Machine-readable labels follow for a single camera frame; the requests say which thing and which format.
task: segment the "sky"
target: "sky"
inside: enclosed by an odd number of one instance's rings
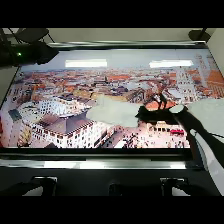
[[[147,67],[151,61],[178,59],[192,60],[196,64],[196,54],[200,54],[208,66],[206,59],[206,56],[210,55],[208,49],[73,50],[60,52],[47,64],[23,66],[21,71],[65,69],[65,61],[74,59],[106,59],[110,68]]]

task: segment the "black stand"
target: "black stand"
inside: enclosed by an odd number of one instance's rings
[[[191,30],[188,34],[189,38],[193,41],[205,41],[208,42],[210,39],[210,35],[206,33],[207,28],[203,28],[202,30]]]

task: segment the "black table surface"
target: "black table surface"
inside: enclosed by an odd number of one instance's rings
[[[160,178],[188,178],[190,184],[220,195],[210,174],[193,170],[78,170],[0,167],[0,191],[13,184],[28,182],[33,176],[58,178],[56,196],[107,196],[110,183],[126,186],[150,186]]]

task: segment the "display panel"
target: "display panel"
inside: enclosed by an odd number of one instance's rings
[[[101,94],[158,109],[224,95],[208,49],[76,50],[22,67],[1,107],[1,145],[30,148],[190,148],[180,125],[124,128],[86,118]]]

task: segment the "cityscape image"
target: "cityscape image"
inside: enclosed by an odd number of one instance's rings
[[[165,61],[191,61],[166,67]],[[150,66],[159,62],[161,66]],[[23,66],[0,110],[5,148],[190,148],[181,125],[139,121],[127,128],[89,120],[101,95],[157,110],[224,96],[224,79],[207,49],[76,50]]]

